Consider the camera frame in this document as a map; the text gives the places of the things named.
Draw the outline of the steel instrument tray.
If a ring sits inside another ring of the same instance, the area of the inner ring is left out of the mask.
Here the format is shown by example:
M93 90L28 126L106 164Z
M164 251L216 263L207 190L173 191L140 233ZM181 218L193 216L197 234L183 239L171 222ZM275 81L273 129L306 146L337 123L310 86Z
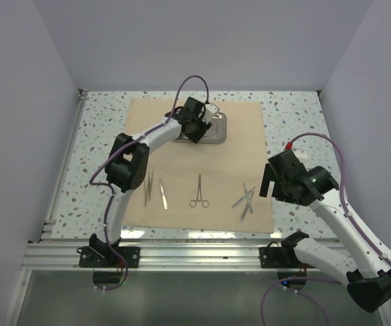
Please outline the steel instrument tray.
M223 113L218 112L213 116L211 120L212 126L205 133L202 139L198 142L198 144L213 144L219 145L225 142L226 140L226 116ZM175 143L192 143L186 137L181 137L179 135L178 138L174 139Z

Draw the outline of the steel pointed tweezers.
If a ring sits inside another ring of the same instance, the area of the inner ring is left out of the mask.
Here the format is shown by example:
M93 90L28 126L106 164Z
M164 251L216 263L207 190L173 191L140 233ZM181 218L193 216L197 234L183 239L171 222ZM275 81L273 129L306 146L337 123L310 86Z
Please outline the steel pointed tweezers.
M144 186L143 186L145 207L147 207L149 201L151 201L153 178L154 178L154 172L148 171L148 174L144 179Z

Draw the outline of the beige cloth wrap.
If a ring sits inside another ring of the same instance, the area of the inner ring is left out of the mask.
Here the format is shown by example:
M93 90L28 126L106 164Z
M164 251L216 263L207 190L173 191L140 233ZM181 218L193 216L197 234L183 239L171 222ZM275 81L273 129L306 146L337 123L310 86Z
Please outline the beige cloth wrap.
M217 102L226 116L226 140L222 144L169 142L153 153L148 170L154 172L151 201L144 206L142 187L129 200L123 225L145 228L203 229L226 232L272 233L271 199L258 193L267 162L262 109L257 102ZM197 196L201 174L202 195L209 207L190 208ZM168 209L163 208L159 179L162 180ZM242 201L232 205L248 189L255 187L253 213L239 218L245 207Z

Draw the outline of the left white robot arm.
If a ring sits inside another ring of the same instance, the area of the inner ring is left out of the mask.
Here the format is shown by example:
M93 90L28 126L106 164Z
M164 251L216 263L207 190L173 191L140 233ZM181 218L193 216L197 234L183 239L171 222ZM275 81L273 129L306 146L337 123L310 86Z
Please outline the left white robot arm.
M150 154L183 135L198 143L212 126L212 117L219 107L189 97L155 125L133 135L119 134L110 155L93 173L89 183L110 189L103 216L103 228L94 233L89 247L101 265L109 267L116 262L125 263L119 253L120 227L134 191L143 183Z

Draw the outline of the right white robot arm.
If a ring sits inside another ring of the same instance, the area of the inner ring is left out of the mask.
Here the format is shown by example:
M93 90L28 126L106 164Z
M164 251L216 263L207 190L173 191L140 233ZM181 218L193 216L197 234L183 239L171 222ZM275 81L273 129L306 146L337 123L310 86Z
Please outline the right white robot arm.
M299 268L306 264L347 288L353 301L375 312L391 299L391 250L369 229L349 204L340 186L323 167L310 170L290 149L268 159L260 196L309 207L334 232L348 254L340 254L296 231L278 246L260 248L263 268Z

